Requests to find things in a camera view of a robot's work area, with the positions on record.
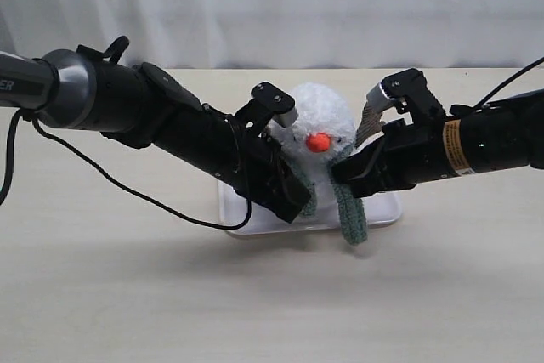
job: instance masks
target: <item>orange nose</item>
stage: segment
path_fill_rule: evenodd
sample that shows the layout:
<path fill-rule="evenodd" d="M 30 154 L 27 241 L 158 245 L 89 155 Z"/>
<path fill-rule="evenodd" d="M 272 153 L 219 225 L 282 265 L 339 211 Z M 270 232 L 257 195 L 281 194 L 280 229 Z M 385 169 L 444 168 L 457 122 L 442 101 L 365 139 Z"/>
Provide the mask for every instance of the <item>orange nose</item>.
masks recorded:
<path fill-rule="evenodd" d="M 331 147 L 331 137 L 326 133 L 317 133 L 306 138 L 306 146 L 314 153 L 327 152 Z"/>

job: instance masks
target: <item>table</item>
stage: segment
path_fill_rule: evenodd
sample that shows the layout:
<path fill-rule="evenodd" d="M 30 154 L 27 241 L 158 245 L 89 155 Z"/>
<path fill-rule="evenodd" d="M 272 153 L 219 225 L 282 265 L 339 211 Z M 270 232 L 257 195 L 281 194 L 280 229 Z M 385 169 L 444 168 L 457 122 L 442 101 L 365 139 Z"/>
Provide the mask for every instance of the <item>table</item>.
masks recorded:
<path fill-rule="evenodd" d="M 170 72 L 225 112 L 264 80 L 323 82 L 359 118 L 395 71 Z M 424 71 L 446 108 L 514 72 Z M 543 84 L 534 70 L 503 95 Z M 2 140 L 11 114 L 0 111 Z M 55 133 L 130 186 L 218 221 L 216 180 L 190 165 Z M 0 362 L 540 362 L 543 192 L 529 168 L 421 184 L 356 254 L 338 234 L 241 241 L 127 195 L 23 123 L 0 207 Z"/>

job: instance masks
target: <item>white curtain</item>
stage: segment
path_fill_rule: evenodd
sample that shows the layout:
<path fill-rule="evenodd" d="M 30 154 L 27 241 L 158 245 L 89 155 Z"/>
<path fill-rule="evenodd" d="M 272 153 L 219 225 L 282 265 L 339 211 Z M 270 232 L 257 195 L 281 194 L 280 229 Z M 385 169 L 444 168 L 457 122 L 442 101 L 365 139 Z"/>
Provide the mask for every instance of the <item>white curtain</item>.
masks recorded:
<path fill-rule="evenodd" d="M 0 30 L 27 57 L 124 34 L 166 68 L 519 66 L 544 0 L 0 0 Z"/>

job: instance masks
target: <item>yellow warning label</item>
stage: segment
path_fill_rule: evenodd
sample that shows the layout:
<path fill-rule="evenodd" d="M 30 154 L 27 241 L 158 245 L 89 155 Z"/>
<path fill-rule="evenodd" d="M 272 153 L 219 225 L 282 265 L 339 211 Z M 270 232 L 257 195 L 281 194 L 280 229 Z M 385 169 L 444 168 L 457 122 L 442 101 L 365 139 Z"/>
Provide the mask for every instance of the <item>yellow warning label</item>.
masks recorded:
<path fill-rule="evenodd" d="M 475 174 L 476 172 L 470 167 L 462 150 L 461 134 L 459 132 L 460 126 L 461 120 L 459 119 L 448 121 L 444 124 L 442 139 L 444 141 L 445 154 L 448 157 L 448 161 L 450 161 L 451 167 L 453 167 L 453 170 L 459 176 Z"/>

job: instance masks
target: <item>knitted snowman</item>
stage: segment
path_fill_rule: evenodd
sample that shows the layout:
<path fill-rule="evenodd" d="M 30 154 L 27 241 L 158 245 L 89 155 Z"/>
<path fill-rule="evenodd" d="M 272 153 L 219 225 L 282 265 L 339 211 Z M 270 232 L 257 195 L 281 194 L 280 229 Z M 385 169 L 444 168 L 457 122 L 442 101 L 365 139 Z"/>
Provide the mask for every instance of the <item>knitted snowman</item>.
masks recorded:
<path fill-rule="evenodd" d="M 270 122 L 269 135 L 281 144 L 295 175 L 312 194 L 300 218 L 319 218 L 337 207 L 340 228 L 351 245 L 366 241 L 367 225 L 361 199 L 331 175 L 334 164 L 354 152 L 356 128 L 347 101 L 323 84 L 306 82 L 289 93 L 298 119 L 289 128 Z"/>

